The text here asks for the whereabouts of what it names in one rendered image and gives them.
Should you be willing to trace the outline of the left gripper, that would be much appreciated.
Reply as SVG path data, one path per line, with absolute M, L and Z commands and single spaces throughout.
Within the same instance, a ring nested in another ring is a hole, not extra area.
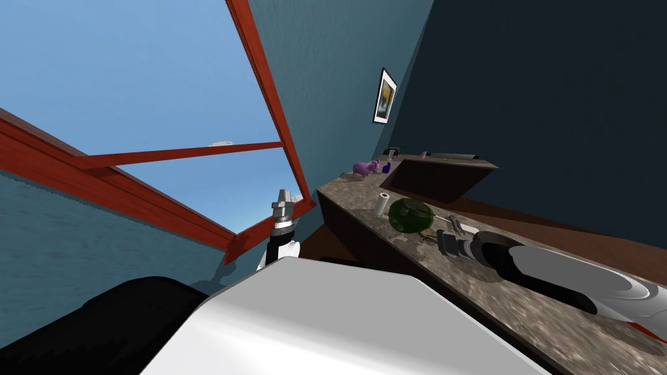
M 277 202 L 272 203 L 275 224 L 291 224 L 295 203 L 292 201 L 290 191 L 279 190 Z

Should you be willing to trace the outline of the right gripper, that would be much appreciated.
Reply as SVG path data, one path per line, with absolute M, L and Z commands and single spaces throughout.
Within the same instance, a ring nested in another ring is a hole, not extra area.
M 447 257 L 459 257 L 458 239 L 445 230 L 436 231 L 439 251 Z

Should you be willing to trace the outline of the green round bowl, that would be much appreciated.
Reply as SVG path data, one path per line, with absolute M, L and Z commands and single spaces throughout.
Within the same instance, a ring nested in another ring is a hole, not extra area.
M 397 232 L 414 234 L 431 227 L 434 221 L 434 212 L 421 201 L 402 198 L 391 204 L 388 219 L 390 225 Z

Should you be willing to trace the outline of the purple pig figure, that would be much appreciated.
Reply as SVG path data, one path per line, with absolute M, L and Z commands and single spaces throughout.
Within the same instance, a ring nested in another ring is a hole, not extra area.
M 376 173 L 379 170 L 380 167 L 380 160 L 376 159 L 373 161 L 370 161 L 369 163 L 355 163 L 352 167 L 352 172 L 354 174 L 358 174 L 362 177 L 362 179 L 365 179 L 367 176 L 369 176 L 372 173 Z

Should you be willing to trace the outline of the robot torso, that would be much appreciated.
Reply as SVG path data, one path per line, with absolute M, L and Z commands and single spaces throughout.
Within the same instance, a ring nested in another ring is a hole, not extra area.
M 550 375 L 409 275 L 282 258 L 211 295 L 140 375 Z

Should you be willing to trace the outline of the red framed window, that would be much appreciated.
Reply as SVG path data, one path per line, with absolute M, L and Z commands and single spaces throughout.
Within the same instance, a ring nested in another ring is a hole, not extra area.
M 288 163 L 249 0 L 0 0 L 0 171 L 225 251 L 265 240 Z

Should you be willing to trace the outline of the black framed wall picture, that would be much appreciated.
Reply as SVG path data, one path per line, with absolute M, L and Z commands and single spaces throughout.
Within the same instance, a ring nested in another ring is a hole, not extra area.
M 383 68 L 378 85 L 376 105 L 373 111 L 373 122 L 386 124 L 395 98 L 397 84 L 389 72 Z

